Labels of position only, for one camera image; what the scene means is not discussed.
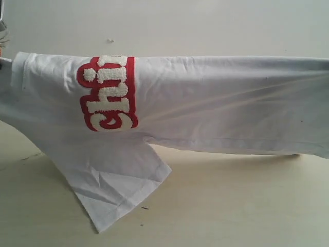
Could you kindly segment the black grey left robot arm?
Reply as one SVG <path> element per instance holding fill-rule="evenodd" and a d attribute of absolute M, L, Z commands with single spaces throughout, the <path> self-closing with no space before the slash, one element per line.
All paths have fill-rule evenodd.
<path fill-rule="evenodd" d="M 4 22 L 4 9 L 5 9 L 5 1 L 1 0 L 1 56 L 3 53 L 3 49 L 8 45 L 8 42 L 10 41 L 9 37 L 9 30 L 7 28 L 7 25 Z"/>

